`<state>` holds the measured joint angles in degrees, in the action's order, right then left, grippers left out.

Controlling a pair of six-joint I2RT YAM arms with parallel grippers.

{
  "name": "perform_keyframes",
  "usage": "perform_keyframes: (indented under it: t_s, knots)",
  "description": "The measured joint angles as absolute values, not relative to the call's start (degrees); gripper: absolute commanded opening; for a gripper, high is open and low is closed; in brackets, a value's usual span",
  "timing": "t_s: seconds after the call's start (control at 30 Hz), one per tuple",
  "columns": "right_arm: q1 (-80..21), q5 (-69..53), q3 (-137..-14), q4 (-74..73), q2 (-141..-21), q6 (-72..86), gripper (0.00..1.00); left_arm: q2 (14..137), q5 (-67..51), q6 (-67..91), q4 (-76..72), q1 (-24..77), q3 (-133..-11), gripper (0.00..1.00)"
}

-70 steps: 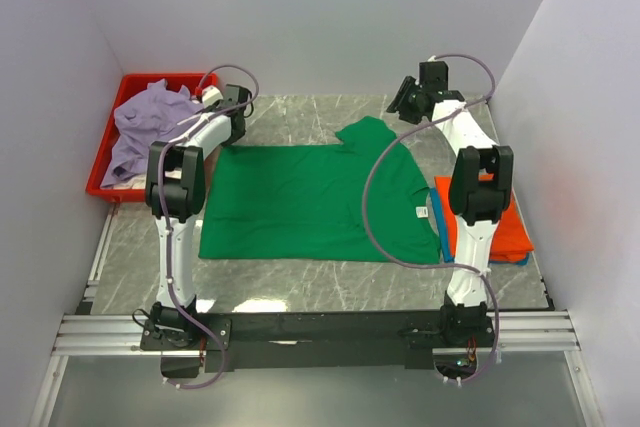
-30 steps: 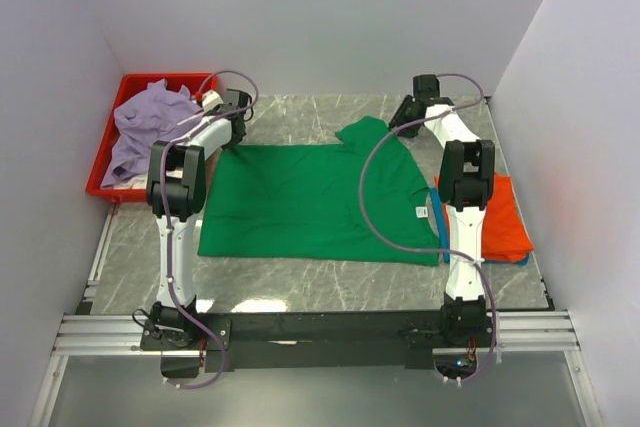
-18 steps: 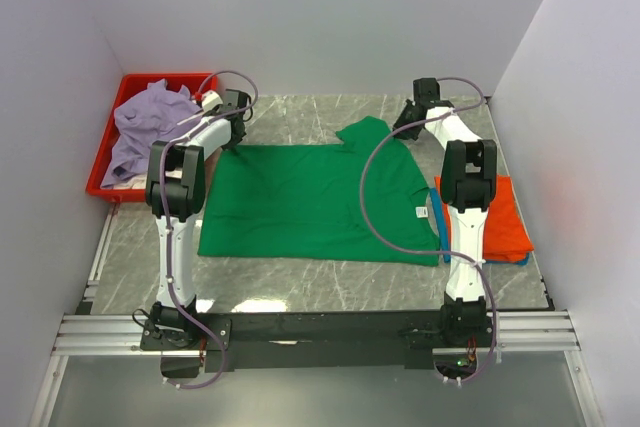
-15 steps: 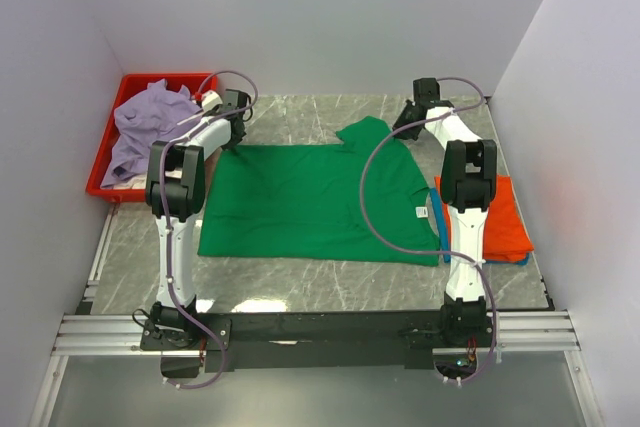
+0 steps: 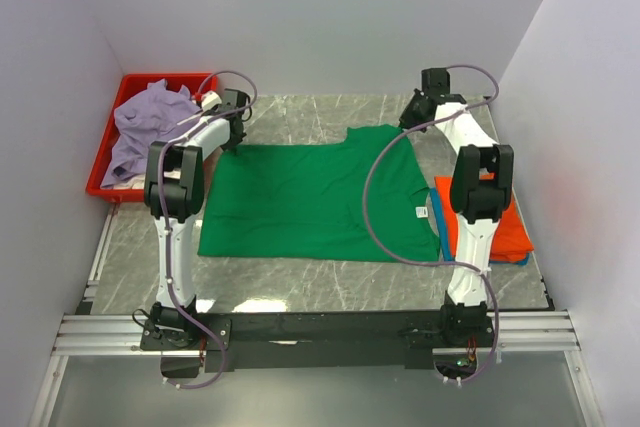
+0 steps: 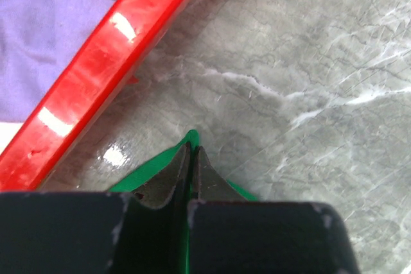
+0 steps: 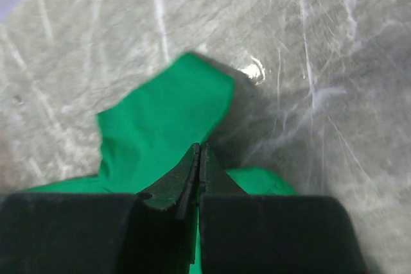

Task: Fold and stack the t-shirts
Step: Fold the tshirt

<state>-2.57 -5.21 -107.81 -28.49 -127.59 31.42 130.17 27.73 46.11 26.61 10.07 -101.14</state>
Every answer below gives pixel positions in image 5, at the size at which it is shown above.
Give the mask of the green t-shirt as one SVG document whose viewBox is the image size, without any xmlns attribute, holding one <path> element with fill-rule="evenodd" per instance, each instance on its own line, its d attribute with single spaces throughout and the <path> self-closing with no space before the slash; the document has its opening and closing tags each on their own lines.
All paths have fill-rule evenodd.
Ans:
<svg viewBox="0 0 640 427">
<path fill-rule="evenodd" d="M 434 262 L 440 240 L 417 210 L 429 187 L 391 125 L 324 145 L 240 145 L 223 153 L 206 201 L 202 257 Z"/>
</svg>

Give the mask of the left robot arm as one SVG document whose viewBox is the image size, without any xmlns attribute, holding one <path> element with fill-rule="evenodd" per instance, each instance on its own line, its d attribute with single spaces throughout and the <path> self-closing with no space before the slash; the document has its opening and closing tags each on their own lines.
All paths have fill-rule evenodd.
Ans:
<svg viewBox="0 0 640 427">
<path fill-rule="evenodd" d="M 200 99 L 201 111 L 181 121 L 181 131 L 149 148 L 144 203 L 154 218 L 159 245 L 159 285 L 147 334 L 186 349 L 202 336 L 191 273 L 192 236 L 204 205 L 204 161 L 218 149 L 236 148 L 246 136 L 256 95 L 226 89 Z"/>
</svg>

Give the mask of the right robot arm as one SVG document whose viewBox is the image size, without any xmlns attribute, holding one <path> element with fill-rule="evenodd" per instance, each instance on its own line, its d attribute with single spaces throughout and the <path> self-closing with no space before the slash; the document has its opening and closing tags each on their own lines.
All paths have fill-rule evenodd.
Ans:
<svg viewBox="0 0 640 427">
<path fill-rule="evenodd" d="M 451 91 L 445 67 L 421 71 L 421 87 L 399 118 L 404 130 L 420 126 L 425 131 L 427 122 L 457 154 L 449 189 L 458 227 L 456 266 L 438 325 L 444 342 L 460 346 L 474 335 L 493 331 L 486 281 L 495 233 L 512 200 L 514 152 L 486 133 L 465 98 Z"/>
</svg>

